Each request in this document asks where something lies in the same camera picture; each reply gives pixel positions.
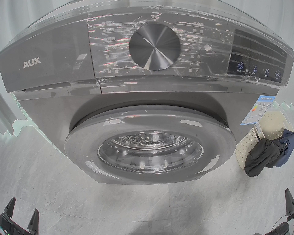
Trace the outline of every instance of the laundry basket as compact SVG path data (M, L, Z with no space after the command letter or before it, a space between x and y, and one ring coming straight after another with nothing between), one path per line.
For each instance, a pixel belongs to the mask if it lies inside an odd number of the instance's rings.
M236 146L235 154L239 165L244 169L246 158L259 139L274 140L282 136L284 129L292 132L293 126L282 108L269 108L252 130Z

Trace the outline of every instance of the clothes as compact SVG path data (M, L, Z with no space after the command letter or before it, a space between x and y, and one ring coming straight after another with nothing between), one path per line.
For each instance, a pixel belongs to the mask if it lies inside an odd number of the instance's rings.
M257 176L264 167L274 167L283 153L284 144L280 143L279 139L261 139L247 156L244 171L250 177Z
M281 143L285 144L286 147L285 147L284 154L281 156L279 161L275 164L276 167L281 167L288 161L294 149L294 132L284 129L283 135L281 138L279 138L279 140Z

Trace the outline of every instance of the control panel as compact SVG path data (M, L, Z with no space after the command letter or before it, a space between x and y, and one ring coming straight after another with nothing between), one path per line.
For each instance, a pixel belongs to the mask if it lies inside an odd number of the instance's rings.
M277 45L236 29L228 74L257 77L280 83L287 53Z
M154 30L156 24L163 27ZM169 66L160 70L164 66L159 66L160 62L158 62L158 68L156 66L149 68L145 64L151 51L146 48L143 50L142 43L148 44L146 35L150 37L149 40L155 40L160 37L163 30L166 34L164 35L166 44L168 38L172 40L175 35L177 36L180 45L177 45L177 40L173 39L176 46L171 47L180 47L180 51L177 54L177 50L170 52L164 50L164 55L155 51L159 57L164 58L168 54L171 56L171 60L167 63ZM234 27L220 17L184 9L167 6L130 7L126 12L120 9L117 14L90 13L88 32L93 67L98 80L113 76L151 74L195 77L227 73ZM134 37L137 43L136 52L134 52L136 46ZM140 59L144 60L143 66L139 65Z

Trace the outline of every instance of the washing machine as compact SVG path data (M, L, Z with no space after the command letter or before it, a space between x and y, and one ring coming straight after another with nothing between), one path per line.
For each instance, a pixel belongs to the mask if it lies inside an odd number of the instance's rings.
M265 25L221 1L83 0L18 34L0 72L94 180L155 184L224 164L287 85L293 58Z

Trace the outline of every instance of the washing machine door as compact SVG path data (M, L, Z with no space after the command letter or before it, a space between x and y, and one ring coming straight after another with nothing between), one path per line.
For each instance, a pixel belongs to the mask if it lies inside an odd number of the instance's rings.
M67 156L83 171L118 184L192 180L225 163L235 147L230 129L212 117L166 105L100 113L65 141Z

